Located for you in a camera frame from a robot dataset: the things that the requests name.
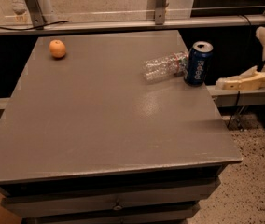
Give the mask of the grey drawer cabinet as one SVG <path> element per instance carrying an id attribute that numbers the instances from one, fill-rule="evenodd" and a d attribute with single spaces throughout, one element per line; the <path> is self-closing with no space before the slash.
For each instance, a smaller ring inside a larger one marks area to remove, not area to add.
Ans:
<path id="1" fill-rule="evenodd" d="M 27 224 L 172 224 L 241 160 L 205 87 L 147 83 L 176 31 L 39 38 L 0 118 L 0 192 Z M 120 204 L 123 209 L 114 211 Z"/>

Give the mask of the orange fruit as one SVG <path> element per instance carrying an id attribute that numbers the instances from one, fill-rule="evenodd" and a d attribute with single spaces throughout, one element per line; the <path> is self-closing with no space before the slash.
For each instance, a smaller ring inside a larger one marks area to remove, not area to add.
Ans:
<path id="1" fill-rule="evenodd" d="M 54 58 L 60 59 L 66 54 L 66 46 L 61 40 L 51 40 L 49 51 Z"/>

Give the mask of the blue pepsi can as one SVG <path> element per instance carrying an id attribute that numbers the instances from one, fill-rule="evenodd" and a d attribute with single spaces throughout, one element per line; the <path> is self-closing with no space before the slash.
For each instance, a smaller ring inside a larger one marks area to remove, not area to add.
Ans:
<path id="1" fill-rule="evenodd" d="M 205 80 L 213 56 L 213 46 L 206 41 L 197 41 L 189 51 L 185 81 L 191 86 L 201 86 Z"/>

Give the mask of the round metal drawer knob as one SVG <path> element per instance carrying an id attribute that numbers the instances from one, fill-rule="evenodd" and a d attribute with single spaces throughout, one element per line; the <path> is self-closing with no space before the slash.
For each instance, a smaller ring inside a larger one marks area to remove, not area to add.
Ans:
<path id="1" fill-rule="evenodd" d="M 116 204 L 116 205 L 113 206 L 113 210 L 114 211 L 120 211 L 122 209 L 123 209 L 123 206 L 121 206 L 120 204 Z"/>

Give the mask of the clear plastic water bottle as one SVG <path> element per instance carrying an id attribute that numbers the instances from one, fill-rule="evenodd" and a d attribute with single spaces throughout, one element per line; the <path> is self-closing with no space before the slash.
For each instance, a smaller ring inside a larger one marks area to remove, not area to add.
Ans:
<path id="1" fill-rule="evenodd" d="M 144 78 L 148 82 L 155 82 L 173 76 L 184 75 L 187 64 L 188 54 L 186 52 L 176 52 L 148 60 L 144 63 Z"/>

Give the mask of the grey metal bracket left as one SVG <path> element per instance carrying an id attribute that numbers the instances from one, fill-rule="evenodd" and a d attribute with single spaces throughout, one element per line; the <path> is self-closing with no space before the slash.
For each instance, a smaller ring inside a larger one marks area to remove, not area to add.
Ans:
<path id="1" fill-rule="evenodd" d="M 31 22 L 36 30 L 43 30 L 46 21 L 43 17 L 38 0 L 24 0 L 29 11 Z"/>

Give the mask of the grey metal bracket centre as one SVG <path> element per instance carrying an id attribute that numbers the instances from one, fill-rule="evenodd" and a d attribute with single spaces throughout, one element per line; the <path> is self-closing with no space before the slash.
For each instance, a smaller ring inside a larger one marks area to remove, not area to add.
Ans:
<path id="1" fill-rule="evenodd" d="M 156 25 L 165 23 L 166 2 L 167 0 L 155 0 L 154 21 Z"/>

